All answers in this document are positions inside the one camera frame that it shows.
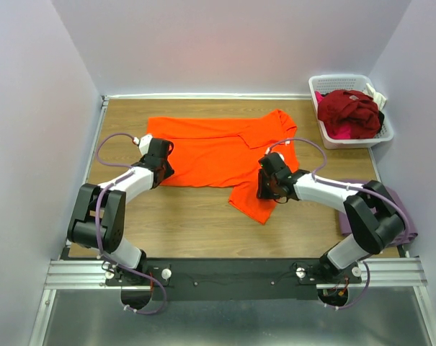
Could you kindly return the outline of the orange t shirt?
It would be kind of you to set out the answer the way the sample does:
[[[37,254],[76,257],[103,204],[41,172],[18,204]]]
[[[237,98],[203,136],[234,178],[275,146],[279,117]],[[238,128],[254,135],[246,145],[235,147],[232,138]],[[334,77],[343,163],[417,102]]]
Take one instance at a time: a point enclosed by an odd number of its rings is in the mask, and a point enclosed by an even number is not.
[[[259,160],[275,144],[286,164],[299,167],[292,138],[298,126],[289,114],[273,110],[259,118],[191,119],[151,117],[147,131],[174,144],[168,161],[174,174],[163,181],[172,187],[230,187],[230,205],[264,224],[276,203],[257,198]]]

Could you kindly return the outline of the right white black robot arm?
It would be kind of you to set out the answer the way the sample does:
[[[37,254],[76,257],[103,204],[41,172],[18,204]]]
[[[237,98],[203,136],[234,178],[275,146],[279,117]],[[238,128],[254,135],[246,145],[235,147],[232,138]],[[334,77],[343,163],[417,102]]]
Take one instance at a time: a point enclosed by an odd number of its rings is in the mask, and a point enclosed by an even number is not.
[[[303,169],[293,171],[276,152],[259,160],[257,197],[277,203],[280,199],[315,202],[347,217],[350,235],[312,265],[295,265],[300,281],[333,283],[358,260],[379,254],[398,236],[409,233],[405,212],[382,183],[371,180],[360,185],[325,179]]]

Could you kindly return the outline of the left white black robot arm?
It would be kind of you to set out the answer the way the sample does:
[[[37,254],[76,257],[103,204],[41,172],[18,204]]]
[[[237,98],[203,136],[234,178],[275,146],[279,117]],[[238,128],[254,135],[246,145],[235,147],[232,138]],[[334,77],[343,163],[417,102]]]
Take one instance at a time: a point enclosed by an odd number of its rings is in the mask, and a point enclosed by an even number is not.
[[[78,191],[67,240],[92,249],[104,260],[122,271],[132,285],[145,279],[157,284],[147,273],[146,253],[130,243],[124,236],[126,205],[140,194],[158,187],[174,174],[169,156],[174,150],[171,141],[154,138],[151,134],[141,138],[122,133],[137,147],[141,157],[133,164],[97,161],[105,166],[125,169],[121,175],[103,183],[83,184]]]

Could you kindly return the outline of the pink garment in basket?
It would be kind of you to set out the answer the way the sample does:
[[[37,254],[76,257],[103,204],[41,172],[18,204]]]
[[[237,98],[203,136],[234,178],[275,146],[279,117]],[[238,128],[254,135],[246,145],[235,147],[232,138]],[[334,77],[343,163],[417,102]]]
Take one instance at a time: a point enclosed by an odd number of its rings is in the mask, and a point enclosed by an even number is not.
[[[316,101],[320,103],[328,94],[322,94],[318,91],[314,92]],[[325,125],[327,134],[330,138],[335,140],[349,140],[351,139],[351,127],[349,124],[338,125],[333,128],[331,125]]]

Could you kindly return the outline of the white plastic laundry basket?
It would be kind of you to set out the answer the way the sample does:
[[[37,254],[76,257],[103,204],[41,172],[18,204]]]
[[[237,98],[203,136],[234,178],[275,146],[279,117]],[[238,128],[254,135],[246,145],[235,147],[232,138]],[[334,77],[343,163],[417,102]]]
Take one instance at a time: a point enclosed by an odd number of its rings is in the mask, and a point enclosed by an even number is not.
[[[393,139],[385,97],[367,76],[312,76],[308,86],[325,148],[371,148]]]

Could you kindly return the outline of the dark red shirt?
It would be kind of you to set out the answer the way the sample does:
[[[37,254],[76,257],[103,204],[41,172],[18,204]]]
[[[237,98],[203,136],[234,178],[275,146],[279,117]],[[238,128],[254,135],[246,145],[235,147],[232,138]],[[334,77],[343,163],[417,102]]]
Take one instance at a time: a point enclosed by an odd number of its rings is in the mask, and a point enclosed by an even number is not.
[[[350,140],[374,138],[383,125],[384,115],[368,95],[346,89],[337,89],[318,103],[318,119],[333,128],[342,124],[351,127]]]

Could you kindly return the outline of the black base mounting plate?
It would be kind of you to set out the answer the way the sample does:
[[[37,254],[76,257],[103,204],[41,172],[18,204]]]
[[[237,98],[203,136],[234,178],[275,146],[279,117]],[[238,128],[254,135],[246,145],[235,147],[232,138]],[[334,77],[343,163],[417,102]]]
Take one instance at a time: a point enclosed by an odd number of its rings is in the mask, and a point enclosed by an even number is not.
[[[149,279],[114,269],[106,285],[140,291],[160,301],[315,300],[327,288],[362,282],[362,270],[353,263],[329,274],[316,258],[150,258],[145,274],[156,278],[162,292]]]

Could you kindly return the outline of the white garment in basket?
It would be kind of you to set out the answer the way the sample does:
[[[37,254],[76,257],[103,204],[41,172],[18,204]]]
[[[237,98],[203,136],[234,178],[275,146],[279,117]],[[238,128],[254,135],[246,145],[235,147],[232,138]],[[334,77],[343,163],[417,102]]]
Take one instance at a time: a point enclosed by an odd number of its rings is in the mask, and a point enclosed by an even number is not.
[[[365,84],[364,93],[373,99],[374,103],[377,104],[378,109],[380,111],[383,110],[383,108],[386,105],[387,98],[383,94],[381,94],[380,92],[377,92],[375,90],[375,88],[372,86],[372,84],[370,84],[370,83]]]

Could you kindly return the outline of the folded purple t shirt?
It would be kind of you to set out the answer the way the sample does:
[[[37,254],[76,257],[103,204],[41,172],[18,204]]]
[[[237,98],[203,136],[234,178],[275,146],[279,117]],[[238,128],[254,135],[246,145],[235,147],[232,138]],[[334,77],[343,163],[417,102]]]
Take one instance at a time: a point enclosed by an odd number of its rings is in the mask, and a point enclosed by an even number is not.
[[[338,213],[343,236],[352,235],[366,252],[377,254],[386,247],[408,244],[416,238],[404,207],[393,190],[379,181],[356,181],[364,192],[356,192]]]

